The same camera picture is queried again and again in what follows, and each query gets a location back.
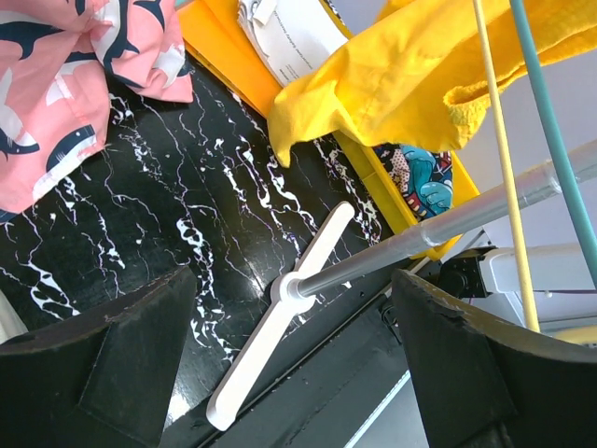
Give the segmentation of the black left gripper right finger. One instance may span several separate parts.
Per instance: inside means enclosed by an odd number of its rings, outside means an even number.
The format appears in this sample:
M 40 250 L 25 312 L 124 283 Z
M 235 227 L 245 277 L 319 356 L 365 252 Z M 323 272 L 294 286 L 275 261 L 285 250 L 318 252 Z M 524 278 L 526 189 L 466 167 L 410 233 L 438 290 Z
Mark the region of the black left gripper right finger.
M 397 270 L 392 298 L 432 447 L 593 447 L 596 352 Z

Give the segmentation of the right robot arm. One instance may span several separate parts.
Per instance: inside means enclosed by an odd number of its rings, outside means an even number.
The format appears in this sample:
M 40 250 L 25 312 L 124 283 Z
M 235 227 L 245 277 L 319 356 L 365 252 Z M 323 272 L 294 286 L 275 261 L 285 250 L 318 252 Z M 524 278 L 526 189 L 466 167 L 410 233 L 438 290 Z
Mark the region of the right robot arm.
M 579 244 L 528 249 L 535 307 L 547 334 L 596 325 L 596 286 Z M 454 297 L 524 325 L 519 276 L 511 247 L 475 244 L 442 262 L 437 285 Z

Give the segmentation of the yellow shorts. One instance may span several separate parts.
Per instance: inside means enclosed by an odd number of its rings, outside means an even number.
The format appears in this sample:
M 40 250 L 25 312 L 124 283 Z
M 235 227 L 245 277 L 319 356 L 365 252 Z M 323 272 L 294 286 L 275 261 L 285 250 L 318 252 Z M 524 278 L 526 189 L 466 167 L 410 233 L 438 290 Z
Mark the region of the yellow shorts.
M 481 1 L 497 86 L 527 74 L 509 1 Z M 523 1 L 538 59 L 596 49 L 596 1 Z M 463 148 L 490 106 L 473 1 L 388 1 L 378 21 L 274 99 L 271 147 L 290 150 L 332 132 L 361 145 Z

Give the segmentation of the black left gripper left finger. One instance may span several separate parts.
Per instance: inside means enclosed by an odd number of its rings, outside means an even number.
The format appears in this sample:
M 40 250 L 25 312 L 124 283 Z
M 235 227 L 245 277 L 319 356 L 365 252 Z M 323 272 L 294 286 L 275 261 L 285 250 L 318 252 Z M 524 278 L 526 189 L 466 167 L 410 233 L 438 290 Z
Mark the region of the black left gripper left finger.
M 2 343 L 2 446 L 158 446 L 196 290 L 182 267 Z

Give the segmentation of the teal plastic hanger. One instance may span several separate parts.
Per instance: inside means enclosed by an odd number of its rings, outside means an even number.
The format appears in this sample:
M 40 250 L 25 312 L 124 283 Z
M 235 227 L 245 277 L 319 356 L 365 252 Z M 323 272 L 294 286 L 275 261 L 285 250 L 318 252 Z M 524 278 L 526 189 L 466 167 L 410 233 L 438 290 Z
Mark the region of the teal plastic hanger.
M 510 1 L 510 7 L 552 163 L 591 280 L 596 284 L 596 234 L 576 182 L 575 172 L 548 95 L 524 4 L 521 0 L 513 0 Z

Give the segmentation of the comic print shorts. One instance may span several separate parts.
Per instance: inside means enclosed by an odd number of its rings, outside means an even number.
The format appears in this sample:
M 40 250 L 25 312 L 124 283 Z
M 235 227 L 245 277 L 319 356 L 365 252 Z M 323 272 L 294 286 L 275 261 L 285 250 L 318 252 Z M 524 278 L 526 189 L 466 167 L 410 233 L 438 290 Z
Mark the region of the comic print shorts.
M 373 148 L 396 184 L 407 207 L 419 220 L 452 207 L 453 170 L 450 152 L 433 153 L 409 145 Z

